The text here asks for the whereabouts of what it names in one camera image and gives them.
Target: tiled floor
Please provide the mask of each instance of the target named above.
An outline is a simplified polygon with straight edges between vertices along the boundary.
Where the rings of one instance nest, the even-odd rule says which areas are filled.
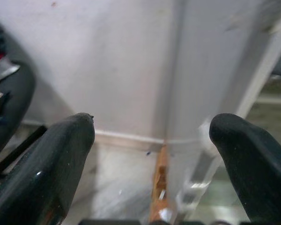
[[[172,155],[171,165],[175,165],[178,175],[179,172],[182,173],[183,164],[195,163],[198,156],[198,152],[187,156]],[[71,209],[62,224],[77,225],[84,218],[137,219],[146,224],[155,159],[155,152],[146,155],[143,150],[95,144],[87,158]],[[221,188],[219,185],[215,186],[216,190]],[[218,192],[212,190],[209,195],[218,195]],[[231,194],[224,201],[229,202],[227,198],[230,197],[233,198],[232,201],[236,200],[235,194]],[[207,224],[216,219],[224,219],[237,224],[237,221],[246,218],[239,205],[218,206],[214,199],[209,199],[210,196],[207,195],[207,200],[205,198],[203,205],[198,206],[190,219]]]

